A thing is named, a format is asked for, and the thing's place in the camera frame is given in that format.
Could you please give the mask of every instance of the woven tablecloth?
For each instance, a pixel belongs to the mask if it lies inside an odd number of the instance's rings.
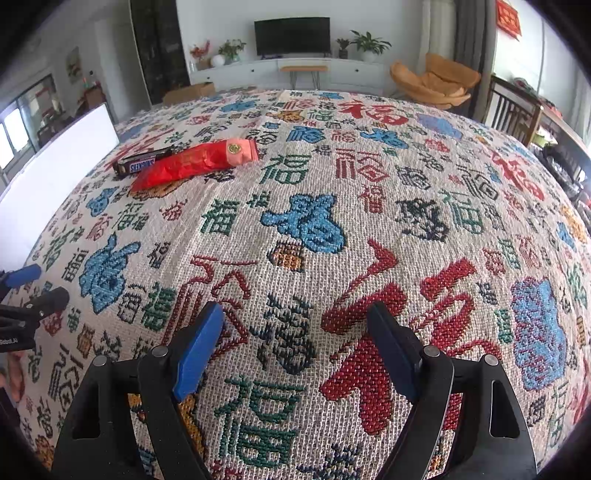
[[[181,410],[216,479],[377,474],[410,404],[366,332],[375,300],[425,345],[501,359],[540,465],[581,416],[589,238],[515,139],[412,103],[289,90],[160,108],[118,130],[31,253],[41,278],[9,300],[70,293],[20,358],[22,429],[46,465],[93,357],[144,355],[208,300],[225,327]],[[135,194],[111,167],[231,137],[256,139],[261,159]],[[161,476],[141,399],[129,402],[145,469]],[[454,395],[430,475],[459,406]]]

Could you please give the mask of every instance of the white vase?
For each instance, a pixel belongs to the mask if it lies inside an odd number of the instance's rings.
[[[375,62],[376,58],[377,58],[377,55],[374,52],[372,52],[371,50],[364,51],[361,54],[361,59],[363,61],[366,61],[367,63]]]
[[[223,67],[226,63],[226,57],[224,55],[214,55],[212,57],[212,67]]]

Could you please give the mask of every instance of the screw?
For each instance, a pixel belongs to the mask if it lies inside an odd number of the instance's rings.
[[[497,357],[495,357],[494,355],[491,355],[489,353],[487,353],[484,356],[484,361],[489,364],[491,367],[495,367],[499,364],[499,360]]]
[[[102,367],[103,365],[105,365],[107,363],[107,357],[104,355],[98,355],[95,357],[95,359],[92,361],[92,364],[95,367]]]
[[[152,348],[152,355],[154,355],[157,358],[160,358],[162,356],[166,356],[168,354],[168,347],[165,345],[158,345],[155,346],[154,348]]]
[[[439,348],[437,348],[435,345],[427,345],[423,349],[423,352],[425,352],[425,355],[433,358],[439,356]]]

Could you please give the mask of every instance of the wooden chair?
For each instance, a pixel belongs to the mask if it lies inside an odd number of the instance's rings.
[[[493,101],[496,108],[489,124]],[[527,148],[538,131],[543,110],[536,97],[498,77],[491,78],[485,114],[490,127],[511,135]]]

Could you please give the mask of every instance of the red foil package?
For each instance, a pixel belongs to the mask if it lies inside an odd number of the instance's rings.
[[[254,140],[231,138],[204,143],[163,158],[142,170],[131,186],[131,191],[137,192],[194,175],[226,170],[256,160],[258,152]]]

